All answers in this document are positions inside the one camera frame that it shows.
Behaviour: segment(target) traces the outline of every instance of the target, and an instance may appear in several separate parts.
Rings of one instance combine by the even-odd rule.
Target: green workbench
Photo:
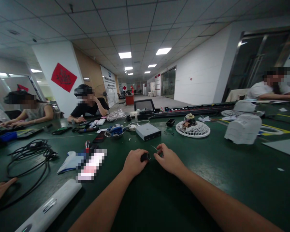
[[[260,106],[271,114],[276,106]],[[287,121],[290,117],[281,116]],[[175,117],[176,122],[183,117]],[[211,134],[203,139],[193,139],[180,135],[175,126],[166,127],[168,118],[152,118],[151,124],[162,131],[160,138],[144,142],[136,132],[125,132],[118,139],[106,138],[99,143],[107,149],[105,162],[100,168],[93,183],[83,183],[82,189],[57,217],[47,231],[67,231],[81,213],[107,187],[122,170],[126,156],[130,150],[146,149],[151,160],[144,171],[138,175],[128,187],[112,231],[220,231],[220,228],[207,213],[200,202],[176,177],[166,172],[154,159],[153,153],[160,143],[173,149],[183,163],[193,172],[202,176],[221,190],[246,204],[265,218],[285,231],[290,231],[290,156],[262,144],[263,138],[268,141],[290,138],[290,133],[281,136],[261,136],[253,145],[236,145],[224,139],[226,122],[207,122]],[[54,131],[67,126],[66,119],[52,121]],[[106,122],[102,128],[115,123]],[[290,124],[264,119],[263,123],[290,131]],[[33,126],[41,128],[49,122]],[[164,131],[173,132],[166,135]],[[87,140],[92,141],[94,133],[77,134],[71,131],[53,136],[51,132],[42,132],[27,140],[16,140],[0,149],[0,181],[6,180],[6,166],[11,157],[7,154],[22,147],[34,139],[48,139],[48,144],[58,152],[59,159],[50,161],[50,172],[40,186],[10,208],[0,212],[0,231],[15,231],[25,222],[54,192],[68,179],[75,179],[76,171],[56,174],[66,158],[68,151],[79,152],[84,149]],[[13,173],[23,172],[44,158],[21,161]],[[29,189],[42,172],[42,168],[30,175],[21,177],[0,201],[0,206],[16,199]]]

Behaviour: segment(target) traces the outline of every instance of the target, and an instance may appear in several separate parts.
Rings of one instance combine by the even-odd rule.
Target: blue object
[[[17,132],[16,131],[7,132],[4,135],[1,135],[0,138],[1,138],[1,140],[3,142],[8,142],[8,141],[11,141],[11,140],[15,140],[15,139],[17,139]]]

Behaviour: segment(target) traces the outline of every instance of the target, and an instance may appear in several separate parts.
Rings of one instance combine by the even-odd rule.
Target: black shirt
[[[102,107],[106,110],[109,110],[109,106],[106,104],[104,98],[98,98],[99,102],[101,103]],[[98,110],[98,105],[95,103],[93,106],[88,106],[85,103],[78,104],[73,112],[71,113],[72,117],[78,118],[80,116],[85,116],[85,113],[90,113],[92,115],[95,115]]]

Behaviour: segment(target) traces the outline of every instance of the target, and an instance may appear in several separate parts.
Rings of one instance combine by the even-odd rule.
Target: red sign
[[[70,92],[76,79],[77,76],[58,63],[51,80],[64,90]]]

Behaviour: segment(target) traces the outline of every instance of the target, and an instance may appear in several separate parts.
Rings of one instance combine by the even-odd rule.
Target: clear plastic bag
[[[122,111],[122,109],[119,109],[118,111],[114,111],[112,113],[110,113],[106,120],[107,121],[115,121],[117,119],[125,119],[126,118],[126,114],[125,112]]]

